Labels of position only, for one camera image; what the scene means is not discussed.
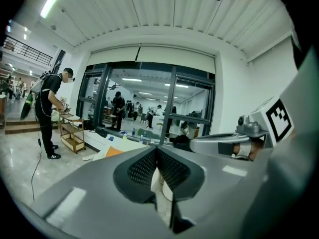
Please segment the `mesh grille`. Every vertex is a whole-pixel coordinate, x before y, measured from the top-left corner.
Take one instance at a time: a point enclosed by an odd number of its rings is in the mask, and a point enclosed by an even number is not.
[[[151,188],[152,177],[156,169],[155,151],[144,156],[128,169],[129,178],[140,186]]]
[[[161,150],[158,151],[158,168],[169,188],[173,190],[190,175],[190,169]]]

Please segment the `black t-shirt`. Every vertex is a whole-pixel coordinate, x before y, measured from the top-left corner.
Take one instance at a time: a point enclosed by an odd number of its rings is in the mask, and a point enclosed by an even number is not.
[[[49,92],[51,90],[53,93],[56,94],[61,86],[61,82],[62,82],[62,74],[53,74],[49,76],[49,78],[46,79],[43,83],[42,91],[41,93],[39,93],[36,99],[35,107],[40,108],[40,99],[41,99],[43,110],[46,113],[49,113],[50,109],[52,108],[52,103],[48,99]]]
[[[317,0],[281,0],[293,22],[297,38],[293,34],[295,64],[300,67],[309,48],[318,45]]]
[[[122,108],[123,106],[125,106],[124,98],[114,98],[113,105],[114,105],[114,112],[116,113],[118,108]]]

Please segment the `wooden shelf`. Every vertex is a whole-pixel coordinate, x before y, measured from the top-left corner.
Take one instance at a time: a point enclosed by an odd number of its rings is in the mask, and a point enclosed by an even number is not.
[[[77,133],[82,131],[81,129],[74,127],[75,125],[73,126],[71,123],[61,124],[61,126],[65,131],[69,133]]]

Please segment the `black pants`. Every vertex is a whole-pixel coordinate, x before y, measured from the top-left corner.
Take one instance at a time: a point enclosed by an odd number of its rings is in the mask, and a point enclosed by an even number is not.
[[[51,142],[51,138],[52,138],[51,117],[43,113],[40,103],[37,103],[35,105],[35,114],[39,120],[39,124],[41,127],[42,142],[43,142],[45,152],[48,156],[51,156],[54,153],[52,149],[53,144]]]
[[[121,112],[121,113],[113,113],[113,115],[117,116],[117,118],[113,118],[113,119],[112,119],[113,123],[115,123],[115,121],[117,120],[117,121],[118,121],[118,124],[117,124],[116,128],[117,128],[118,130],[121,130],[123,112]]]
[[[138,117],[138,112],[134,112],[134,120]]]
[[[149,114],[148,120],[149,120],[149,127],[152,127],[153,115]]]
[[[168,119],[167,128],[166,128],[166,133],[169,133],[169,129],[170,129],[170,126],[171,126],[172,121],[173,121],[173,119]]]

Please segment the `black bag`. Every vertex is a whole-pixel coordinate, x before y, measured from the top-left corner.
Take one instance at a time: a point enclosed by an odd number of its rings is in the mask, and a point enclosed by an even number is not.
[[[94,130],[92,120],[90,120],[90,119],[84,120],[84,130]]]

